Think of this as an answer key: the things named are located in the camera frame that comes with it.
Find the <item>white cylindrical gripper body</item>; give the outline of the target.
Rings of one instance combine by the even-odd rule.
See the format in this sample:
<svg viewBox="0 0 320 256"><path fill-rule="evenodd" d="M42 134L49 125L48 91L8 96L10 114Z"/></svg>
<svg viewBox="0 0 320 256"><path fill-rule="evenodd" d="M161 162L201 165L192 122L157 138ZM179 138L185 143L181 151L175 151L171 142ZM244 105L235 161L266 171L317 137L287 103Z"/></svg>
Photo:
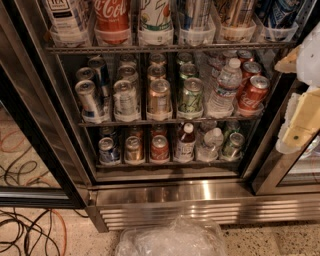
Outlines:
<svg viewBox="0 0 320 256"><path fill-rule="evenodd" d="M296 71L299 81L311 87L320 87L320 22L300 45Z"/></svg>

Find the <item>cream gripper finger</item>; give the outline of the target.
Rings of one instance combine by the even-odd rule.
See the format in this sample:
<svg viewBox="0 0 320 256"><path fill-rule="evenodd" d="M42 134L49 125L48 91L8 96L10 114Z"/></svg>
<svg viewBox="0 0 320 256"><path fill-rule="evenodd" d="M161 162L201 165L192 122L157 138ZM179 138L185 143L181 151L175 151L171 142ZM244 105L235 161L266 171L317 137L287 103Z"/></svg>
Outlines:
<svg viewBox="0 0 320 256"><path fill-rule="evenodd" d="M284 123L278 133L276 150L282 154L299 151L320 129L320 88L292 93Z"/></svg>
<svg viewBox="0 0 320 256"><path fill-rule="evenodd" d="M284 58L279 60L275 65L275 70L281 73L296 73L296 61L300 46L291 50Z"/></svg>

